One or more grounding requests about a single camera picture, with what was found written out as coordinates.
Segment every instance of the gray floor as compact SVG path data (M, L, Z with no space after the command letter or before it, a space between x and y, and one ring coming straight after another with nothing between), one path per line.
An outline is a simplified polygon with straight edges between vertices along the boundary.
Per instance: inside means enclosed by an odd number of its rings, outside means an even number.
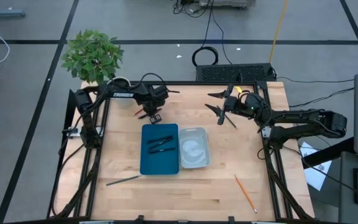
M358 25L358 0L347 0ZM7 40L59 40L73 0L0 0L0 9L23 9L21 19L1 20L0 34ZM215 17L229 40L272 40L284 0L258 0L254 8L216 9ZM198 19L172 14L168 0L80 0L67 39L84 29L98 29L119 40L203 39L208 13ZM211 23L208 39L220 39L220 30ZM280 40L357 40L339 1L290 0ZM221 45L219 63L226 64ZM199 44L123 45L124 64L118 75L138 80L154 72L166 80L195 80L191 55ZM225 45L233 63L268 62L270 45ZM24 143L57 44L11 44L11 54L0 64L0 204L17 157ZM0 58L6 53L0 44ZM201 52L199 64L213 56ZM273 59L278 76L297 80L344 80L358 73L358 45L278 45ZM291 105L352 86L352 83L285 83ZM69 89L80 87L57 67L51 82L27 159L6 214L5 222L45 218L58 162L57 151L65 117ZM353 92L335 96L307 108L324 108L348 117L347 136L353 133ZM313 137L302 139L314 147L327 147ZM330 144L339 139L327 139ZM337 208L313 200L316 216L335 221Z

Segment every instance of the blue tray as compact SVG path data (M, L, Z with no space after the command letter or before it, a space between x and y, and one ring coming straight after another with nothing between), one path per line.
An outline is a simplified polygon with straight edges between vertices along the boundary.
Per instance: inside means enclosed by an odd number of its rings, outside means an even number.
M149 147L155 143L147 141L165 136L173 136L156 149L174 147L175 150L149 154ZM145 124L142 127L142 145L140 153L140 173L142 175L174 175L179 173L179 140L177 124Z

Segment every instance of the wooden table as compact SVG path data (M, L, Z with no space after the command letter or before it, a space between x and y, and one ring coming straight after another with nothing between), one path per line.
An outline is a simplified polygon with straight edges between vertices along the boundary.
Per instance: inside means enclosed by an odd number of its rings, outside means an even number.
M266 164L257 158L257 151L262 148L258 126L253 120L229 113L227 115L238 129L227 121L222 126L216 124L218 118L204 104L222 106L223 100L207 96L207 93L223 91L224 85L169 88L180 94L170 93L160 112L161 124L205 128L211 165L202 169L181 169L173 176L142 176L107 187L109 182L139 174L141 127L150 123L147 118L134 117L140 109L136 103L120 109L116 100L111 100L91 218L134 220L144 215L146 220L227 221L228 216L234 216L236 221L274 220ZM250 86L241 88L252 91ZM268 93L272 109L288 110L283 83L268 83ZM81 144L80 138L69 140L65 158ZM298 149L295 140L285 145ZM71 158L62 172L55 200L57 211L78 188L84 154L82 150ZM281 155L289 191L305 211L314 216L300 155L286 149L281 150ZM258 213L251 209L234 174L249 192ZM285 217L278 188L277 192L280 212ZM85 214L87 198L88 193L85 193L81 214Z

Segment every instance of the white paper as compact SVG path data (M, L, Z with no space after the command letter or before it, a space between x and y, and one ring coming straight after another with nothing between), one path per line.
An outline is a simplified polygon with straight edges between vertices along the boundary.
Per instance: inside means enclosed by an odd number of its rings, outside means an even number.
M303 157L305 157L317 152L317 150L313 149L308 143L304 142L301 146L301 152L303 154ZM330 165L331 165L331 161L327 161L320 165L314 166L314 168L319 169L321 172L327 174ZM305 169L305 176L306 176L306 181L310 186L314 187L318 191L321 190L321 187L323 186L324 180L326 178L324 174L312 168L307 168Z

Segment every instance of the green leaves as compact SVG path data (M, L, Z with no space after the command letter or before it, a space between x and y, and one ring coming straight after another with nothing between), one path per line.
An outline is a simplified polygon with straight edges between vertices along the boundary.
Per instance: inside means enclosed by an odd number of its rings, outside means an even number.
M62 67L71 71L73 78L86 82L98 82L115 77L119 69L118 60L122 63L124 50L112 42L117 37L110 38L97 30L80 31L75 40L67 42L68 49L61 56Z

